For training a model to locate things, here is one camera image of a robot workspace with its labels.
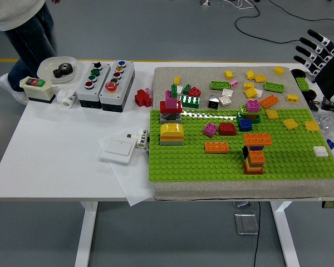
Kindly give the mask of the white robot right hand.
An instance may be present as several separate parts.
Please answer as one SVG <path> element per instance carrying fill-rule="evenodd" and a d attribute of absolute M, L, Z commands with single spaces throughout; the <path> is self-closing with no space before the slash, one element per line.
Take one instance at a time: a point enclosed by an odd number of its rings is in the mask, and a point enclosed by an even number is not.
<path fill-rule="evenodd" d="M 294 59 L 308 69 L 323 95 L 334 103 L 334 43 L 312 29 L 307 33 L 317 42 L 301 37 L 305 46 L 296 46 L 296 50 L 305 58 L 296 55 Z"/>

